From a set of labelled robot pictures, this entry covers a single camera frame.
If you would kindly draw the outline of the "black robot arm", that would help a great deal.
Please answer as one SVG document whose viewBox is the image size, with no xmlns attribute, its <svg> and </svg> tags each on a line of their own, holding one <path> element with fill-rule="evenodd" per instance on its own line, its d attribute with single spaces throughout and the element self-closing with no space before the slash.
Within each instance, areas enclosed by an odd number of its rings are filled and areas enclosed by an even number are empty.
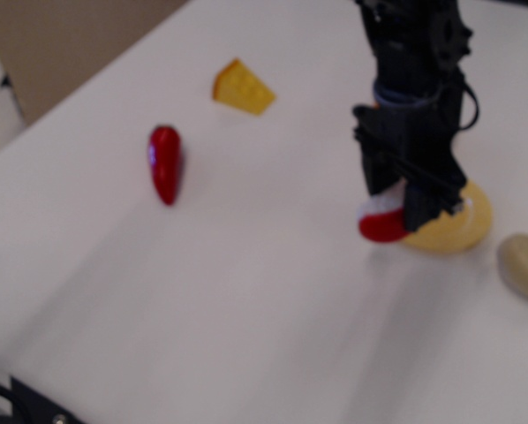
<svg viewBox="0 0 528 424">
<path fill-rule="evenodd" d="M 403 239 L 441 213 L 453 216 L 466 176 L 452 154 L 472 93 L 459 66 L 470 28 L 455 1 L 360 1 L 376 58 L 375 105 L 358 105 L 355 138 L 370 200 L 358 229 L 376 242 Z"/>
</svg>

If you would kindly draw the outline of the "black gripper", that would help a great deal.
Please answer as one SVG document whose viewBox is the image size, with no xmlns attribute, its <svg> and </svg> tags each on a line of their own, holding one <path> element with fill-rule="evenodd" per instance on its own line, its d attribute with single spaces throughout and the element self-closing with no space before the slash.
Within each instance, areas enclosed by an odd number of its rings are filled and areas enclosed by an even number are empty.
<svg viewBox="0 0 528 424">
<path fill-rule="evenodd" d="M 376 195 L 405 183 L 408 232 L 442 212 L 454 215 L 463 207 L 461 191 L 467 178 L 452 153 L 452 142 L 463 129 L 465 90 L 464 82 L 447 81 L 417 95 L 375 82 L 373 98 L 380 108 L 358 105 L 353 110 L 366 189 Z"/>
</svg>

